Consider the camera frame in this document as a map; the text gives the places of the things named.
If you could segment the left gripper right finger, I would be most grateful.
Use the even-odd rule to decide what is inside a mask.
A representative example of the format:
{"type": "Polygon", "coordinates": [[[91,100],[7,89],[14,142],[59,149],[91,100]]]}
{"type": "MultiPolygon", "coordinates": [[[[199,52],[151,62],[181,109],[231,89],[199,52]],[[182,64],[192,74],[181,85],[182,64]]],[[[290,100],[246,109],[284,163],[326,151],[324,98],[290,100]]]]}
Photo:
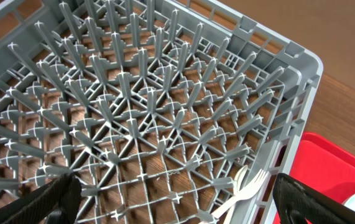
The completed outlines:
{"type": "Polygon", "coordinates": [[[355,224],[355,211],[285,173],[272,191],[281,224],[355,224]]]}

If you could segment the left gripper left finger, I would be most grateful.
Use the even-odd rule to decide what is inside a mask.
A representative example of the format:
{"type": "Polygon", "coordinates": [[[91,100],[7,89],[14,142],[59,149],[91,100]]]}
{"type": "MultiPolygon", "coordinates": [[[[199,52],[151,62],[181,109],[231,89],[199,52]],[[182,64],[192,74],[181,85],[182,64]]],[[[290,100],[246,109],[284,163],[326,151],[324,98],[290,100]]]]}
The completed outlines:
{"type": "Polygon", "coordinates": [[[63,174],[28,195],[0,208],[0,223],[75,223],[82,186],[72,173],[63,174]]]}

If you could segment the white plastic fork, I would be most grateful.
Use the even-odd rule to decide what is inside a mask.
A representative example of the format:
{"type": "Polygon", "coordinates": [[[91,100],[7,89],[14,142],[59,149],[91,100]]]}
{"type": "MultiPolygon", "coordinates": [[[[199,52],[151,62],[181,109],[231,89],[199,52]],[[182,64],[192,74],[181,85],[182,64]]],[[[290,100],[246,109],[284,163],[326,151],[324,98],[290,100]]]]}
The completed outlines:
{"type": "Polygon", "coordinates": [[[239,189],[238,193],[234,194],[229,200],[224,202],[220,207],[213,211],[212,216],[216,219],[216,221],[218,221],[218,218],[220,218],[238,201],[248,200],[255,196],[255,194],[258,193],[258,191],[263,186],[269,175],[269,172],[266,172],[261,169],[247,185],[239,189]]]}

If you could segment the white plastic spoon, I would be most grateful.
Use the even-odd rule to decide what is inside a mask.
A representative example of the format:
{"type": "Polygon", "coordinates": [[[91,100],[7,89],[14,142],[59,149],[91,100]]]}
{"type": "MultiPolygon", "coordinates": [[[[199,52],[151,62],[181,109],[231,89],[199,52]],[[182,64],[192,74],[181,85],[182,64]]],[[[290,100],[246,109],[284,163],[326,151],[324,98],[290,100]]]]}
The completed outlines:
{"type": "MultiPolygon", "coordinates": [[[[234,185],[234,188],[233,188],[233,193],[236,194],[238,193],[241,185],[242,185],[242,182],[245,178],[245,174],[248,170],[248,165],[244,165],[242,168],[240,168],[238,170],[238,172],[236,173],[235,177],[234,177],[234,180],[235,180],[235,185],[234,185]]],[[[224,222],[223,224],[230,224],[231,223],[231,220],[232,220],[232,216],[233,216],[233,213],[234,213],[234,210],[235,210],[235,207],[236,205],[233,205],[227,212],[227,215],[224,219],[224,222]]]]}

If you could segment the grey dishwasher rack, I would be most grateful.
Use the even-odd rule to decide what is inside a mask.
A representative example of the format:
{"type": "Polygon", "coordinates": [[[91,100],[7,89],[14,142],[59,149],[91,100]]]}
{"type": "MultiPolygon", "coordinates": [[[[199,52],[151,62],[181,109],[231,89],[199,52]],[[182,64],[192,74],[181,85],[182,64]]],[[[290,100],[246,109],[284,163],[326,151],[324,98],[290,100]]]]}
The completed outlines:
{"type": "Polygon", "coordinates": [[[291,169],[320,58],[218,1],[0,2],[0,209],[72,173],[76,223],[219,223],[291,169]]]}

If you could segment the red plastic tray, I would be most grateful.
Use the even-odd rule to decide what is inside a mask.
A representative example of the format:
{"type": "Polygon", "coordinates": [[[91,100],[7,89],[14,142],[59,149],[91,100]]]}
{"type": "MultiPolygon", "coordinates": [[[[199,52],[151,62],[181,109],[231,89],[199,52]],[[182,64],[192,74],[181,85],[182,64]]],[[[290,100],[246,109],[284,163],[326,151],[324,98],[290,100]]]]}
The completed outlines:
{"type": "Polygon", "coordinates": [[[355,194],[355,156],[314,133],[303,135],[288,175],[341,205],[355,194]]]}

